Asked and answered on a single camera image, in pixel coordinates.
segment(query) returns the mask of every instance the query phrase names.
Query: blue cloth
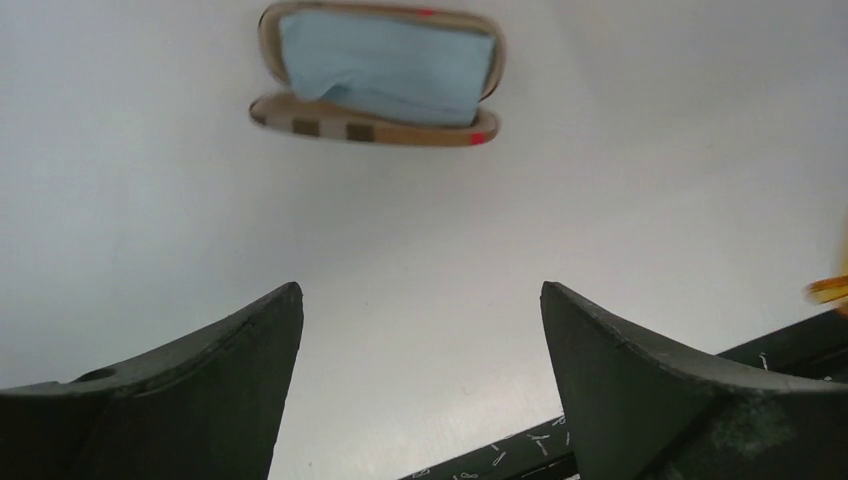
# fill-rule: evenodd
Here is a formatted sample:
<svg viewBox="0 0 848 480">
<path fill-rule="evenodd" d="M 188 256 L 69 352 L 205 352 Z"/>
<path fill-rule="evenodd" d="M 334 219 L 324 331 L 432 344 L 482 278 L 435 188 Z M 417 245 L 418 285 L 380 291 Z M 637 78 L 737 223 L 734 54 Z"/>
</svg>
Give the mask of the blue cloth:
<svg viewBox="0 0 848 480">
<path fill-rule="evenodd" d="M 474 121 L 490 35 L 385 17 L 304 11 L 280 20 L 294 94 L 417 125 Z"/>
</svg>

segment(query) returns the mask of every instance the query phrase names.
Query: tabletop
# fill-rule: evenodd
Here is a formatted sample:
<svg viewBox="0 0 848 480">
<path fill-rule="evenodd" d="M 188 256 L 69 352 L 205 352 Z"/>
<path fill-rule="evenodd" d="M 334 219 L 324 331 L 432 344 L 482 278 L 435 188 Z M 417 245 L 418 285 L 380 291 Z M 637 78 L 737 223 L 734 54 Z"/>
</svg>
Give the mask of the tabletop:
<svg viewBox="0 0 848 480">
<path fill-rule="evenodd" d="M 560 414 L 545 280 L 708 352 L 821 311 L 802 290 L 848 205 L 845 2 L 419 3 L 501 24 L 494 142 L 257 128 L 279 88 L 259 0 L 0 0 L 0 388 L 297 281 L 271 478 L 393 480 Z"/>
</svg>

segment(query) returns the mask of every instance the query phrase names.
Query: dark brown square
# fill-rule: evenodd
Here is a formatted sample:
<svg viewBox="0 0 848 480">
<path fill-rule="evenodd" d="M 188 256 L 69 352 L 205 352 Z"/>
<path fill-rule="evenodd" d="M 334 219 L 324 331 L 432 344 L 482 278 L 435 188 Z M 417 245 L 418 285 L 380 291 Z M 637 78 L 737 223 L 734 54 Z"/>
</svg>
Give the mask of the dark brown square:
<svg viewBox="0 0 848 480">
<path fill-rule="evenodd" d="M 295 118 L 294 120 L 292 120 L 292 132 L 298 135 L 320 137 L 321 123 L 317 120 L 305 120 L 302 118 Z"/>
<path fill-rule="evenodd" d="M 374 142 L 374 126 L 349 123 L 347 125 L 347 139 L 354 142 Z"/>
</svg>

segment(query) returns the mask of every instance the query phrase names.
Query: white surface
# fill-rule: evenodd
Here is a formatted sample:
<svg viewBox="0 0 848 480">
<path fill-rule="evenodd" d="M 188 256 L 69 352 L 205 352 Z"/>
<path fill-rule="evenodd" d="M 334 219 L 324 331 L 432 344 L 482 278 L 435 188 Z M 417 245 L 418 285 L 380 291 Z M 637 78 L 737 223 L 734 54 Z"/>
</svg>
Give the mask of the white surface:
<svg viewBox="0 0 848 480">
<path fill-rule="evenodd" d="M 848 205 L 845 2 L 430 5 L 505 30 L 488 146 L 251 125 L 274 88 L 259 0 L 0 0 L 0 387 L 297 280 L 271 477 L 390 480 L 559 413 L 543 280 L 710 352 L 818 311 L 801 290 Z"/>
</svg>

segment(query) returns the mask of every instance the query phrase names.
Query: light blue cleaning cloth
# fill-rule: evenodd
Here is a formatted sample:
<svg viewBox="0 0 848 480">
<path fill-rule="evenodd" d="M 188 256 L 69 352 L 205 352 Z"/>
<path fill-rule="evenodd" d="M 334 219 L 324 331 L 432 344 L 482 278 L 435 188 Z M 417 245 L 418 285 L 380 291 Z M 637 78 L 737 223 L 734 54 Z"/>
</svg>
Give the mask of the light blue cleaning cloth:
<svg viewBox="0 0 848 480">
<path fill-rule="evenodd" d="M 294 94 L 427 126 L 474 121 L 495 39 L 381 17 L 306 11 L 280 20 Z"/>
</svg>

